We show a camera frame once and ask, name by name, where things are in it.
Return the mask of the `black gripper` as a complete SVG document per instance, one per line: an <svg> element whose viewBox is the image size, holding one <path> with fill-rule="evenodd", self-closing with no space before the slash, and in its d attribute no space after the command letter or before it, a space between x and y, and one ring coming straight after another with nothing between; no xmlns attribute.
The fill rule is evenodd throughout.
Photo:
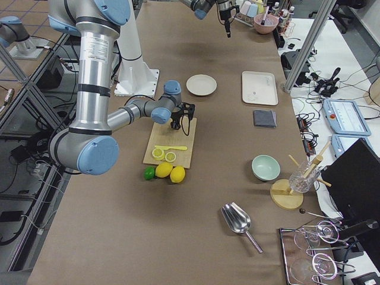
<svg viewBox="0 0 380 285"><path fill-rule="evenodd" d="M232 11L236 14L239 13L239 6L228 0L216 0L218 16L221 22L224 24L226 34L228 38L231 38L230 32L230 19L232 17Z"/></svg>
<svg viewBox="0 0 380 285"><path fill-rule="evenodd" d="M185 116L192 121L195 113L195 105L192 103L182 102L171 114L170 127L175 130L183 129L182 121Z"/></svg>

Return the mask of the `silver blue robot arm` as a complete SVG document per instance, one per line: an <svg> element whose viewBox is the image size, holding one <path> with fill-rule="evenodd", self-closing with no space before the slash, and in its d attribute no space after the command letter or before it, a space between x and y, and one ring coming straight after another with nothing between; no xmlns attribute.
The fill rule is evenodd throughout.
<svg viewBox="0 0 380 285"><path fill-rule="evenodd" d="M230 24L233 21L232 11L235 10L236 14L238 14L240 11L238 5L228 0L180 0L180 2L192 10L199 20L203 20L210 9L216 5L218 20L224 26L227 37L231 38Z"/></svg>
<svg viewBox="0 0 380 285"><path fill-rule="evenodd" d="M116 163L119 145L112 132L141 117L158 124L186 114L194 104L183 102L176 80L164 84L158 100L134 99L108 114L113 45L121 27L135 18L131 1L49 1L50 26L81 38L76 117L51 140L51 158L87 175L106 173Z"/></svg>

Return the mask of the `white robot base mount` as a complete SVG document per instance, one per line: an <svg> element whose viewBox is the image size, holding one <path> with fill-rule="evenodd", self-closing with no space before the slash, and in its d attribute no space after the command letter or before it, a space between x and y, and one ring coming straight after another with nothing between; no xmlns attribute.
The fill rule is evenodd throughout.
<svg viewBox="0 0 380 285"><path fill-rule="evenodd" d="M158 69L149 68L141 58L136 61L123 60L114 94L116 96L145 95L153 98L159 75Z"/></svg>

